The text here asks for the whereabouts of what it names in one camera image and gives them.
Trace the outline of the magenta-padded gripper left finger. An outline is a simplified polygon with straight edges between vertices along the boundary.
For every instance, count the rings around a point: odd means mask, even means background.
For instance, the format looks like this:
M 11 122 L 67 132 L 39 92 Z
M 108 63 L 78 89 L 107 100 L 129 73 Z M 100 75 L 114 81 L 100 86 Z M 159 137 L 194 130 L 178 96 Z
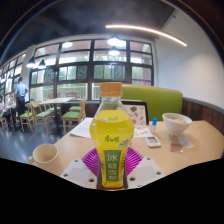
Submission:
M 82 159 L 73 159 L 61 174 L 61 177 L 78 186 L 96 189 L 99 173 L 98 152 L 96 149 L 92 149 Z

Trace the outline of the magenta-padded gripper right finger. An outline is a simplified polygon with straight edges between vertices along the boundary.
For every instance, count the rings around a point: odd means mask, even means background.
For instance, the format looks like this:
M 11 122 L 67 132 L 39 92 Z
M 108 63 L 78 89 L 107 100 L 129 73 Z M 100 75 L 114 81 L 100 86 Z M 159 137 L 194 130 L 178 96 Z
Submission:
M 165 176 L 151 157 L 143 157 L 132 147 L 127 150 L 125 175 L 128 189 L 143 187 Z

